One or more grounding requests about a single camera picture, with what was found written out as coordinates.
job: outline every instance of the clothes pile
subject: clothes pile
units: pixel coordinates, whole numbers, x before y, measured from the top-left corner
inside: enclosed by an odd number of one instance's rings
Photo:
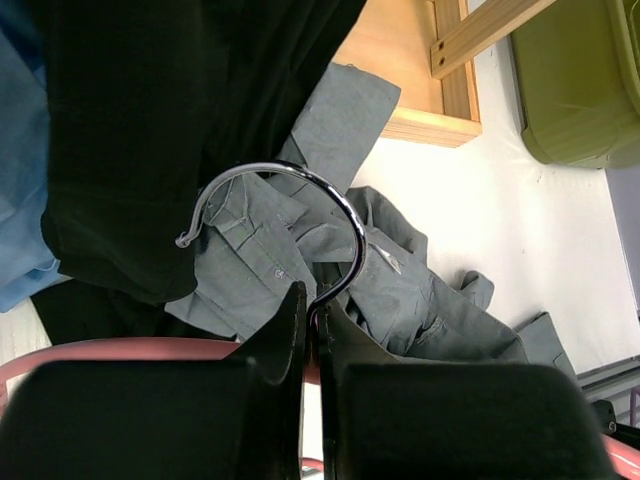
[[[284,175],[232,180],[208,200],[197,241],[175,246],[200,188],[234,164],[279,159],[331,181],[365,222],[364,271],[338,301],[387,351],[574,375],[548,314],[519,331],[505,326],[486,312],[489,279],[469,272],[460,289],[448,286],[427,267],[424,234],[380,192],[350,189],[400,96],[384,79],[330,63],[364,0],[27,3],[44,61],[19,57],[6,34],[13,17],[1,17],[0,61],[15,71],[0,92],[14,101],[3,116],[16,121],[0,135],[33,142],[25,151],[2,142],[0,165],[29,172],[7,204],[43,255],[35,246],[5,253],[28,244],[5,236],[16,229],[5,232],[12,216],[0,209],[3,264],[29,259],[5,285],[31,280],[0,307],[35,293],[53,344],[242,342],[292,282],[305,283],[309,300],[335,283],[353,259],[349,224],[322,192]]]

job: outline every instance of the black garment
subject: black garment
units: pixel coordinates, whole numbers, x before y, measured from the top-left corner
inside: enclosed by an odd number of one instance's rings
[[[31,297],[53,345],[115,337],[233,340],[178,320],[117,290],[70,280]]]
[[[273,158],[365,0],[27,0],[51,115],[44,239],[60,272],[160,303],[198,186]]]

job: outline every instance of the olive green container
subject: olive green container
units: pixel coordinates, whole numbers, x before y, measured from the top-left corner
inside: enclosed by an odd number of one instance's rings
[[[522,139],[538,161],[640,163],[612,155],[640,139],[636,33],[640,0],[558,0],[513,33]]]

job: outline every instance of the wooden slat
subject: wooden slat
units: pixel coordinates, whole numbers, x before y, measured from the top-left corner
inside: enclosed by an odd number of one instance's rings
[[[435,0],[438,38],[447,35],[467,15],[467,0]],[[442,79],[442,97],[445,115],[480,121],[473,59]]]
[[[430,70],[429,48],[437,38],[432,2],[367,0],[333,61],[399,86],[401,107],[442,113],[442,86]]]
[[[487,0],[431,46],[433,78],[443,79],[554,2]]]
[[[382,136],[443,147],[458,147],[481,133],[480,122],[399,107],[393,112]]]

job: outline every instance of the wooden shelf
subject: wooden shelf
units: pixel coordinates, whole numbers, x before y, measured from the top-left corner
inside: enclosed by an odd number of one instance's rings
[[[553,1],[367,0],[334,61],[402,89],[384,137],[456,147],[482,133],[473,56]]]

